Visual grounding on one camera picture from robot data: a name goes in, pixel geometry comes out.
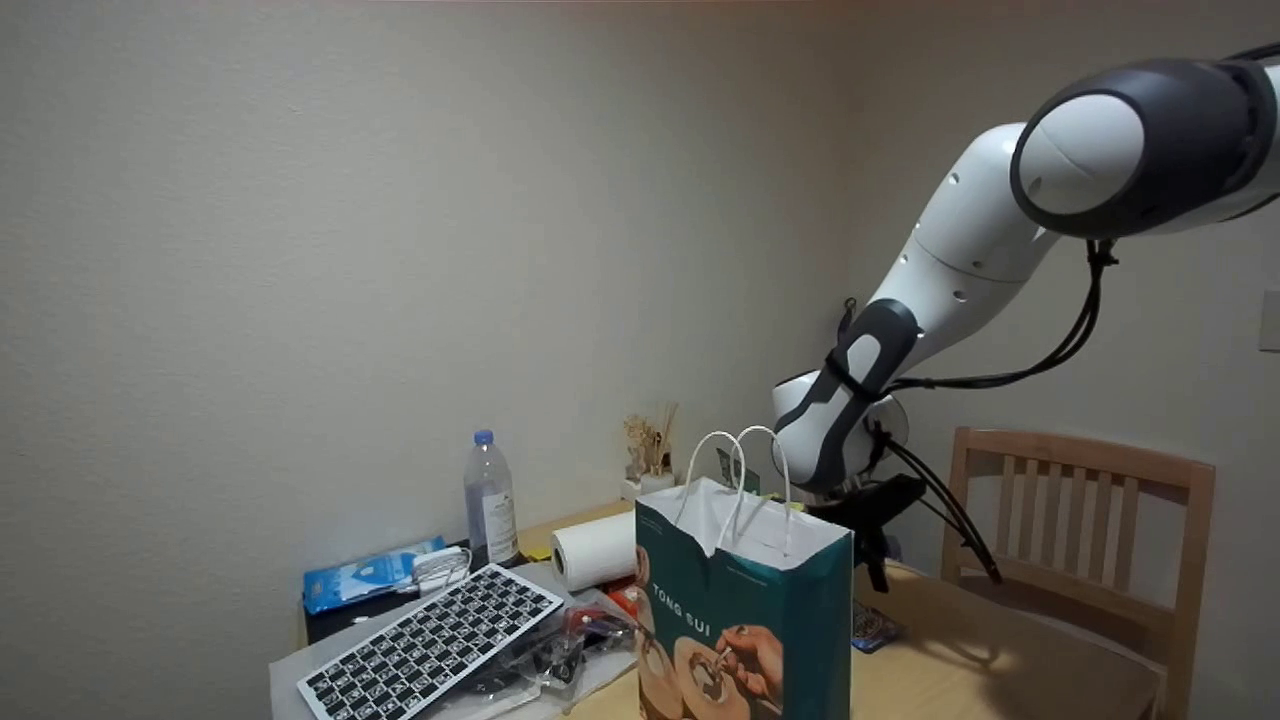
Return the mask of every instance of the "paper shopping bag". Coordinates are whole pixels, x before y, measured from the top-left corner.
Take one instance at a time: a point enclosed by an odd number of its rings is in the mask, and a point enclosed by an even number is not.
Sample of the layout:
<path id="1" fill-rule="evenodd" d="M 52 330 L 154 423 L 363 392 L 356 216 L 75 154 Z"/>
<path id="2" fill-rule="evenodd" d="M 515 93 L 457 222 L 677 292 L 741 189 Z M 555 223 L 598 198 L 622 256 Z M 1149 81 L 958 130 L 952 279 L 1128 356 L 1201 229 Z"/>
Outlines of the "paper shopping bag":
<path id="1" fill-rule="evenodd" d="M 649 720 L 845 720 L 852 534 L 707 477 L 637 501 Z"/>

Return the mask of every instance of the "white wall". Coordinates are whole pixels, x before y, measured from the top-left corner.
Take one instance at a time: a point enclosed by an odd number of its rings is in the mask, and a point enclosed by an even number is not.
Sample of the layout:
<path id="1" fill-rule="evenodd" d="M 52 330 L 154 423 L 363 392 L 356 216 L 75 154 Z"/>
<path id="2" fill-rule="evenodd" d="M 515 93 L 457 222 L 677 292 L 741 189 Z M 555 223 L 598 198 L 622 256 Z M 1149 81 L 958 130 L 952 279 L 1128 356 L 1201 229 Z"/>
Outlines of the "white wall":
<path id="1" fill-rule="evenodd" d="M 1025 121 L 1077 78 L 1149 55 L 1227 55 L 1271 46 L 1280 6 L 865 6 L 852 238 L 874 292 L 936 181 L 972 131 Z M 1280 208 L 1227 229 L 1115 249 L 1095 340 L 1067 369 L 1003 392 L 904 398 L 912 449 L 950 470 L 958 423 L 1067 428 L 1204 455 L 1222 470 L 1198 718 L 1280 718 L 1268 655 L 1278 605 L 1280 356 L 1255 350 L 1261 301 L 1280 288 Z M 1040 362 L 1083 301 L 1083 249 L 1059 243 L 1028 292 L 921 378 Z M 936 568 L 942 526 L 912 511 L 909 558 Z"/>
<path id="2" fill-rule="evenodd" d="M 847 12 L 0 8 L 5 718 L 263 718 L 311 564 L 770 416 L 847 269 Z"/>

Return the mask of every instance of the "white robotic arm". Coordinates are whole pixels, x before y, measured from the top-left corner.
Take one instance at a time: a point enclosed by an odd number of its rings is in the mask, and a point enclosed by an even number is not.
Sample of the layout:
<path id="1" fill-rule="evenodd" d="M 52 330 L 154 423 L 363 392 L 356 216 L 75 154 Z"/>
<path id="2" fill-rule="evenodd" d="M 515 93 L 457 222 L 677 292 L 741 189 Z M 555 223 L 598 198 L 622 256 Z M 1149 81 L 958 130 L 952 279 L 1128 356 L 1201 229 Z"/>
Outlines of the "white robotic arm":
<path id="1" fill-rule="evenodd" d="M 837 491 L 893 382 L 989 323 L 1059 238 L 1122 240 L 1248 216 L 1280 191 L 1280 48 L 1090 78 L 978 135 L 825 369 L 773 392 L 775 449 Z"/>

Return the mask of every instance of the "small bottle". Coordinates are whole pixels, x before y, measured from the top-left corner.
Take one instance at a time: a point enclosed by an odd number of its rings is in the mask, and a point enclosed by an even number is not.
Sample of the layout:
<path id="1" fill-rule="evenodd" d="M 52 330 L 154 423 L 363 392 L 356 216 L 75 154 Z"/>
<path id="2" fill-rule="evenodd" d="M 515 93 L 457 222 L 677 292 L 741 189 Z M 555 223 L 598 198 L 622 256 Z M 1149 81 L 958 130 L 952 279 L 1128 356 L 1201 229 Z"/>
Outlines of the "small bottle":
<path id="1" fill-rule="evenodd" d="M 470 497 L 474 568 L 515 564 L 512 470 L 489 428 L 474 435 L 466 497 Z"/>

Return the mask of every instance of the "chair backrest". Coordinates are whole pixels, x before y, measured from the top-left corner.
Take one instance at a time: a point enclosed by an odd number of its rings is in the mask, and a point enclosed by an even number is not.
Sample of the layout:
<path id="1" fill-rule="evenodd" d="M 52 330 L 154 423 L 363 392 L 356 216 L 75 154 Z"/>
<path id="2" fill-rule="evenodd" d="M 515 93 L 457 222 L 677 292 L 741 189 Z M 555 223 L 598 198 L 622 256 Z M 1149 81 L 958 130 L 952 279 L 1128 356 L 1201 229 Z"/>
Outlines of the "chair backrest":
<path id="1" fill-rule="evenodd" d="M 950 484 L 979 526 L 1003 583 L 986 579 L 958 534 L 943 542 L 950 579 L 1157 659 L 1161 718 L 1187 718 L 1211 465 L 1090 435 L 962 428 Z M 1138 587 L 1152 579 L 1149 564 L 1168 568 L 1164 596 Z"/>

